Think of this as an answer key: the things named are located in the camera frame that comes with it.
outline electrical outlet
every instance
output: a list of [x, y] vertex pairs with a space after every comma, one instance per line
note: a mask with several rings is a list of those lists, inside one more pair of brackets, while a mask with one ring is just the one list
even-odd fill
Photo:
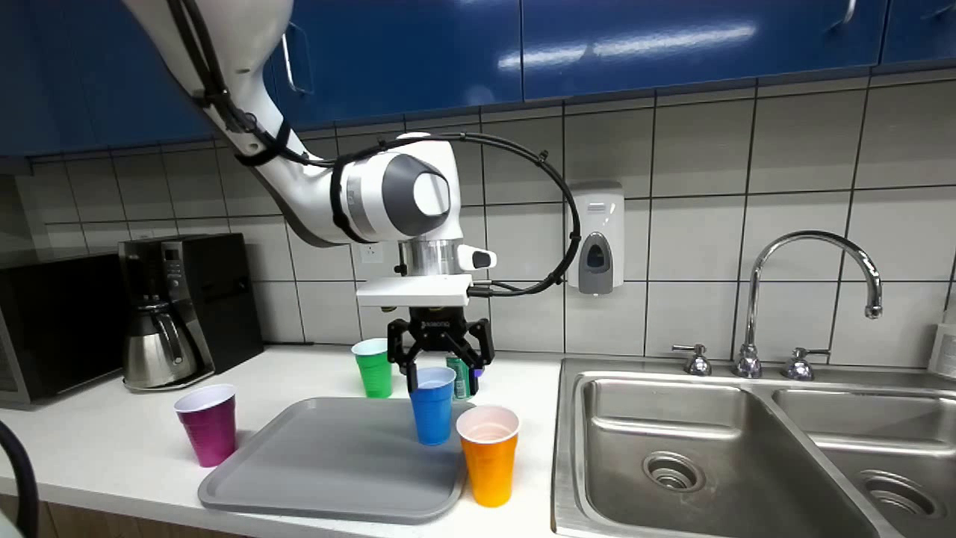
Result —
[[362, 263], [385, 263], [385, 249], [381, 243], [359, 245], [358, 248]]

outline stainless steel carafe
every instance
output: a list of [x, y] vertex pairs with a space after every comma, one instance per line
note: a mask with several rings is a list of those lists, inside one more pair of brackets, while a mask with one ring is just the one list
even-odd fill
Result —
[[123, 382], [131, 389], [153, 389], [196, 373], [199, 361], [169, 303], [138, 306], [126, 332]]

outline soap dispenser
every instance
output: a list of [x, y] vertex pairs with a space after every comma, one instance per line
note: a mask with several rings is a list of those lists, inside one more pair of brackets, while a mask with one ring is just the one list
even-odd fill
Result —
[[624, 189], [605, 181], [573, 185], [571, 193], [581, 221], [581, 243], [568, 269], [568, 283], [588, 295], [611, 293], [624, 283]]

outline microwave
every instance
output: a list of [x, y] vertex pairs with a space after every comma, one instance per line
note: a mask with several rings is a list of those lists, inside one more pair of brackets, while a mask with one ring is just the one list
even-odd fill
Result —
[[116, 253], [0, 266], [0, 402], [120, 370], [128, 312]]

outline red cup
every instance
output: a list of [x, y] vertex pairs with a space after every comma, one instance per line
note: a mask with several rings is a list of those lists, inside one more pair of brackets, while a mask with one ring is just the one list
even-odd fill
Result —
[[236, 450], [236, 388], [210, 385], [173, 406], [203, 467], [215, 467]]

